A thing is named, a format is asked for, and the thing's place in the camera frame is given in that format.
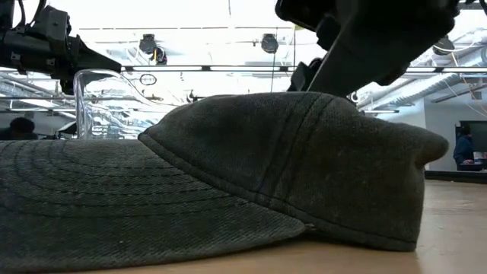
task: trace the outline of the person in blue jacket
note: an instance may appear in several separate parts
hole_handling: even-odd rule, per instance
[[[454,159],[457,166],[461,164],[473,164],[473,143],[470,127],[465,126],[460,130],[460,137],[454,150]]]

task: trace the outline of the ceiling light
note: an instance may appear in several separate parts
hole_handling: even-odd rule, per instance
[[[152,56],[149,60],[155,60],[156,65],[167,65],[166,52],[160,46],[156,46],[152,52]]]
[[[53,112],[76,112],[76,109],[42,109],[42,108],[11,108],[7,109],[8,111],[13,112],[25,112],[25,111],[33,111],[33,112],[46,112],[46,111],[53,111]]]
[[[139,49],[145,54],[151,54],[152,50],[156,47],[155,35],[154,34],[144,34],[142,40],[138,45]]]
[[[266,33],[262,38],[260,46],[266,53],[275,54],[279,48],[279,43],[277,42],[274,34]]]
[[[413,67],[406,70],[408,73],[487,73],[487,68],[485,67]]]
[[[399,113],[398,110],[364,110],[365,113]]]
[[[448,39],[448,35],[441,38],[433,45],[433,53],[439,56],[446,56],[455,50],[455,45]]]

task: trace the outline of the spotlight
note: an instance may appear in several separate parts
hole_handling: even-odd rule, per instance
[[[439,56],[446,56],[455,50],[455,45],[448,39],[448,36],[441,38],[433,45],[433,53]]]
[[[154,34],[144,34],[138,45],[139,49],[145,54],[152,54],[152,50],[157,46]]]
[[[266,33],[262,37],[262,42],[260,43],[260,46],[266,53],[275,54],[277,53],[277,49],[279,48],[279,43],[277,42],[274,34]]]
[[[152,52],[150,60],[155,60],[156,65],[167,65],[166,52],[161,47],[156,46]]]
[[[156,65],[167,65],[166,52],[156,44],[154,34],[144,34],[138,47],[143,53],[150,55],[149,60],[155,60]]]

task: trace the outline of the cap seam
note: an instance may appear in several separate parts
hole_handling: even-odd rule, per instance
[[[335,100],[334,97],[332,97],[331,100],[329,100],[328,102],[325,103],[325,105],[323,106],[323,108],[321,109],[320,111],[320,114],[317,115],[317,117],[315,118],[315,120],[313,121],[313,125],[311,126],[311,129],[309,130],[309,132],[307,133],[307,137],[306,137],[306,141],[304,144],[307,144],[303,149],[301,149],[301,153],[299,154],[299,157],[298,157],[298,160],[297,160],[297,164],[296,164],[296,167],[294,167],[294,170],[292,171],[291,173],[291,183],[289,185],[289,188],[287,189],[287,193],[284,195],[284,202],[286,204],[288,204],[288,197],[289,197],[289,193],[291,192],[291,190],[294,188],[294,185],[296,184],[296,177],[298,175],[298,172],[299,170],[301,169],[301,165],[302,165],[302,160],[303,160],[303,157],[308,153],[308,149],[309,149],[309,144],[308,142],[310,141],[310,138],[311,136],[313,135],[313,132],[316,130],[317,128],[317,125],[318,125],[318,122],[321,120],[321,118],[323,117],[323,114],[325,113],[325,109]]]
[[[296,129],[296,132],[294,134],[294,138],[293,138],[293,141],[292,143],[289,145],[289,151],[288,153],[286,154],[286,157],[285,157],[285,160],[283,162],[283,164],[281,165],[281,167],[279,168],[279,172],[276,174],[277,176],[275,176],[274,180],[271,182],[271,191],[269,191],[269,193],[271,194],[275,194],[275,190],[277,189],[277,184],[279,183],[279,179],[281,178],[282,176],[282,173],[283,171],[285,170],[286,166],[288,165],[289,163],[289,159],[291,158],[291,154],[292,152],[294,151],[294,148],[295,148],[295,145],[296,145],[296,140],[298,139],[298,136],[300,134],[300,131],[301,131],[301,128],[303,126],[303,122],[306,120],[306,117],[308,116],[308,114],[310,113],[310,110],[314,107],[314,105],[316,104],[316,102],[321,98],[321,95],[320,96],[316,96],[316,98],[314,98],[314,100],[311,102],[310,106],[306,109],[306,113],[304,114],[303,118],[301,119],[300,121],[300,124],[298,126],[298,128]],[[295,104],[294,107],[296,107],[298,104],[300,104],[304,99],[304,96],[302,97],[302,99],[299,101],[299,103]],[[274,155],[272,156],[272,159],[274,160],[275,158],[275,154],[276,154],[276,151],[277,149],[274,151]],[[263,180],[261,182],[261,185],[259,186],[259,188],[257,189],[257,193],[260,193],[260,190],[263,188],[263,183],[264,183],[265,180]]]
[[[275,162],[275,159],[276,159],[276,157],[277,157],[278,147],[279,147],[279,145],[280,145],[280,144],[281,144],[281,142],[282,142],[282,136],[283,136],[283,135],[285,134],[285,132],[286,132],[286,127],[287,127],[287,126],[288,126],[288,124],[289,124],[289,120],[291,120],[291,117],[294,115],[294,109],[296,108],[296,106],[297,106],[298,104],[300,104],[300,103],[301,103],[301,102],[304,100],[304,98],[305,98],[307,95],[308,95],[308,93],[306,93],[306,94],[304,94],[303,96],[301,96],[301,99],[300,99],[298,102],[296,102],[296,103],[295,103],[295,104],[292,106],[292,108],[291,108],[291,110],[290,110],[290,113],[289,113],[289,114],[288,114],[288,116],[286,117],[286,120],[285,120],[285,122],[284,122],[284,125],[283,125],[283,126],[282,126],[282,128],[281,128],[281,132],[279,133],[278,141],[276,142],[276,144],[275,144],[275,146],[274,146],[274,149],[273,149],[273,151],[272,151],[272,157],[271,157],[271,160],[270,160],[269,164],[267,165],[266,171],[264,172],[264,175],[263,175],[263,177],[262,177],[262,179],[261,179],[261,181],[260,181],[260,183],[259,183],[259,186],[256,188],[256,191],[257,191],[257,192],[259,192],[259,191],[260,191],[260,190],[261,190],[261,189],[264,187],[264,182],[267,180],[267,177],[268,177],[268,175],[269,175],[269,169],[270,169],[270,167],[272,166],[272,164]]]

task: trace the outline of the person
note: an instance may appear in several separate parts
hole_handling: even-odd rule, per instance
[[[18,117],[10,122],[6,129],[0,129],[0,140],[37,140],[39,137],[33,131],[36,125],[25,117]]]
[[[460,137],[455,145],[454,160],[459,168],[461,164],[473,164],[472,134],[468,126],[464,126],[460,130]]]

